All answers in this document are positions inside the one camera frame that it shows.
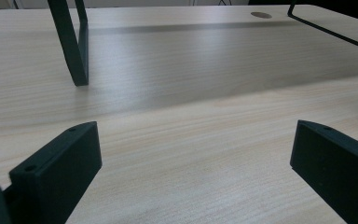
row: wooden desk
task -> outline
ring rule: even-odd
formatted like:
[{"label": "wooden desk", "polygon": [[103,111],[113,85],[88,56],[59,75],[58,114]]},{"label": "wooden desk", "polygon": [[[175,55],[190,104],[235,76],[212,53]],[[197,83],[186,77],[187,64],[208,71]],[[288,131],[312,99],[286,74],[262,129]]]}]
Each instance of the wooden desk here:
[{"label": "wooden desk", "polygon": [[[298,8],[358,35],[356,21]],[[103,168],[68,223],[343,223],[289,160],[298,119],[358,139],[358,47],[287,9],[89,9],[80,88],[48,10],[0,11],[0,185],[97,120]]]}]

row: round hole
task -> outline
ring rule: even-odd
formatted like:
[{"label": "round hole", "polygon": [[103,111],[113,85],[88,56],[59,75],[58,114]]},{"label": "round hole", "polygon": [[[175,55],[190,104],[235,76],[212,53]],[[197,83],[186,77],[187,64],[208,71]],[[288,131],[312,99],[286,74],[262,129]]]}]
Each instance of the round hole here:
[{"label": "round hole", "polygon": [[256,17],[262,18],[262,19],[271,19],[272,18],[271,15],[264,13],[264,12],[252,12],[251,14],[253,16],[256,16]]},{"label": "round hole", "polygon": [[35,165],[30,165],[30,166],[25,167],[25,171],[26,171],[26,172],[31,172],[31,171],[33,171],[34,169],[36,169],[36,166],[35,166]]}]

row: dark green metal frame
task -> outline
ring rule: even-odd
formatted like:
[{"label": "dark green metal frame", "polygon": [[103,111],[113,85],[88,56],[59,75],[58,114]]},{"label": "dark green metal frame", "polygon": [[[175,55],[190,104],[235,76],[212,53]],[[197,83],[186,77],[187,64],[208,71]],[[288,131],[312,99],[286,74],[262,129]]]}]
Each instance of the dark green metal frame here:
[{"label": "dark green metal frame", "polygon": [[352,44],[358,46],[358,41],[356,41],[356,40],[353,40],[353,39],[351,39],[351,38],[348,38],[348,37],[346,37],[346,36],[344,36],[344,35],[340,35],[340,34],[338,34],[338,33],[336,33],[336,32],[333,32],[333,31],[331,31],[331,30],[328,30],[328,29],[326,29],[326,28],[323,28],[322,26],[319,26],[319,25],[317,25],[317,24],[315,24],[315,23],[312,23],[312,22],[310,22],[310,21],[303,20],[303,19],[301,19],[301,18],[299,18],[299,17],[293,15],[293,10],[295,9],[296,2],[297,2],[297,0],[293,0],[293,1],[292,1],[292,4],[291,4],[291,6],[290,6],[290,8],[289,8],[289,11],[287,12],[287,15],[288,15],[290,18],[293,18],[293,19],[295,19],[295,20],[297,20],[297,21],[301,21],[301,22],[303,22],[303,23],[305,23],[305,24],[307,24],[307,25],[309,25],[309,26],[312,26],[312,27],[318,29],[318,30],[321,30],[321,31],[323,31],[323,32],[326,32],[326,33],[328,33],[328,34],[330,34],[330,35],[333,35],[333,36],[335,36],[335,37],[338,37],[338,38],[340,38],[340,39],[343,39],[343,40],[345,40],[345,41],[348,41],[348,42],[350,42],[350,43],[352,43]]},{"label": "dark green metal frame", "polygon": [[66,0],[48,0],[63,55],[76,86],[89,85],[89,24],[83,0],[76,0],[80,20],[78,43]]}]

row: light wood grain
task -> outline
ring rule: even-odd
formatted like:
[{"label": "light wood grain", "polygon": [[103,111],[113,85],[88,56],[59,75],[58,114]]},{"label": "light wood grain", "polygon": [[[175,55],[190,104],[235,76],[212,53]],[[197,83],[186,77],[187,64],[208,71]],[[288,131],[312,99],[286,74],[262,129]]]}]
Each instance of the light wood grain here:
[{"label": "light wood grain", "polygon": [[[80,88],[48,10],[0,11],[0,185],[97,120],[103,169],[68,223],[343,223],[289,160],[298,119],[358,139],[358,47],[287,9],[88,9]],[[357,21],[300,10],[358,36]]]}]

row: metal bracket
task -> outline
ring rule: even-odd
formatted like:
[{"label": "metal bracket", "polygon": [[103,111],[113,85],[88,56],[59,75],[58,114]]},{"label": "metal bracket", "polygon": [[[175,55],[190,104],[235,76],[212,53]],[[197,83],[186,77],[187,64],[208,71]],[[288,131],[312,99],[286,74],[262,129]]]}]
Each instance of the metal bracket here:
[{"label": "metal bracket", "polygon": [[89,85],[89,24],[84,2],[76,0],[80,20],[78,44],[66,0],[48,0],[48,5],[72,80],[76,86],[87,86]]},{"label": "metal bracket", "polygon": [[336,32],[333,32],[333,31],[331,31],[331,30],[328,30],[328,29],[326,29],[326,28],[323,28],[322,26],[319,26],[319,25],[317,25],[317,24],[315,24],[315,23],[312,23],[312,22],[310,22],[310,21],[303,20],[303,19],[301,19],[301,18],[299,18],[299,17],[293,15],[293,10],[295,9],[296,2],[297,2],[297,0],[293,0],[293,1],[292,1],[292,4],[291,4],[290,7],[289,7],[289,11],[287,12],[287,15],[288,15],[290,18],[293,18],[293,19],[295,19],[295,20],[297,20],[297,21],[301,21],[301,22],[303,22],[303,23],[305,23],[305,24],[307,24],[307,25],[309,25],[309,26],[312,26],[313,28],[316,28],[316,29],[318,29],[318,30],[321,30],[321,31],[323,31],[323,32],[326,32],[326,33],[328,33],[328,34],[330,34],[330,35],[333,35],[333,36],[335,36],[335,37],[338,37],[338,38],[340,38],[340,39],[343,39],[343,40],[345,40],[345,41],[348,41],[348,42],[350,42],[350,43],[352,43],[352,44],[358,46],[358,41],[356,41],[356,40],[353,40],[353,39],[351,39],[351,38],[348,38],[348,37],[346,37],[346,36],[344,36],[344,35],[340,35],[340,34],[338,34],[338,33],[336,33]]}]

